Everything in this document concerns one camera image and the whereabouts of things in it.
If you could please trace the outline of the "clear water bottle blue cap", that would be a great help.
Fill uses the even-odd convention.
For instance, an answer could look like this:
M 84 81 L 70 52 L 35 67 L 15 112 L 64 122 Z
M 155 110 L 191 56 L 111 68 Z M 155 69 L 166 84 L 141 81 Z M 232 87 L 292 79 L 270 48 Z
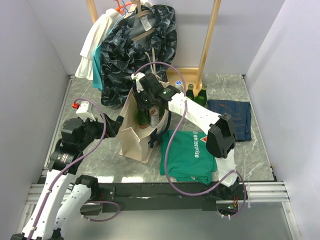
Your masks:
M 177 80 L 177 81 L 175 82 L 174 86 L 175 86 L 177 89 L 179 89 L 180 91 L 183 90 L 183 83 L 182 83 L 181 80 Z

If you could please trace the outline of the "beige canvas tote bag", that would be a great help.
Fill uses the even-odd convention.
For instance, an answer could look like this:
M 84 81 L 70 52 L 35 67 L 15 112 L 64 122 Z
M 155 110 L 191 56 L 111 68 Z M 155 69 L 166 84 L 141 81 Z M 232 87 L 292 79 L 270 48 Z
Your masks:
M 138 125 L 137 113 L 138 105 L 131 89 L 120 112 L 123 121 L 116 137 L 121 142 L 120 155 L 146 164 L 154 145 L 151 135 L 161 133 L 168 111 L 164 112 L 157 124 L 147 125 L 145 128 L 140 128 Z

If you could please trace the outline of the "green glass bottle gold cap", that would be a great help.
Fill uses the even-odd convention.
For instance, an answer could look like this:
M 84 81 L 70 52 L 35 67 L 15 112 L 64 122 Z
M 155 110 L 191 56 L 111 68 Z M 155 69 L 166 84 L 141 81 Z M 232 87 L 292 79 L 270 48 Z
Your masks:
M 206 84 L 203 84 L 201 90 L 194 98 L 194 101 L 202 107 L 205 107 L 207 104 L 207 89 L 208 86 Z

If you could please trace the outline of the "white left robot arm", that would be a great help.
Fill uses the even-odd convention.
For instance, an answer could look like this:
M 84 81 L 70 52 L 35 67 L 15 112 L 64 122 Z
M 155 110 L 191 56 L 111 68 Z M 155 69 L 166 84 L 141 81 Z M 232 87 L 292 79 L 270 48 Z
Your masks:
M 66 120 L 61 138 L 50 156 L 44 187 L 35 209 L 20 233 L 13 240 L 62 240 L 67 225 L 79 214 L 81 207 L 91 201 L 102 202 L 102 191 L 96 177 L 81 175 L 75 181 L 70 195 L 63 201 L 66 191 L 86 157 L 84 150 L 94 141 L 114 138 L 123 118 L 112 120 L 106 114 L 102 122 L 94 117 Z

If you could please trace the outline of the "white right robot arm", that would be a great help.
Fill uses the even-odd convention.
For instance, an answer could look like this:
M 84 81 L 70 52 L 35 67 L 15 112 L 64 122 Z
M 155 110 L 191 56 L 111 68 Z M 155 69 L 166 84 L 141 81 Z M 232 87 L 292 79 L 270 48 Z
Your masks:
M 216 160 L 220 196 L 231 199 L 237 193 L 234 184 L 238 178 L 234 160 L 236 131 L 231 116 L 206 109 L 172 85 L 164 87 L 151 73 L 133 73 L 131 79 L 135 83 L 133 94 L 141 109 L 162 107 L 183 116 L 207 135 L 206 149 Z

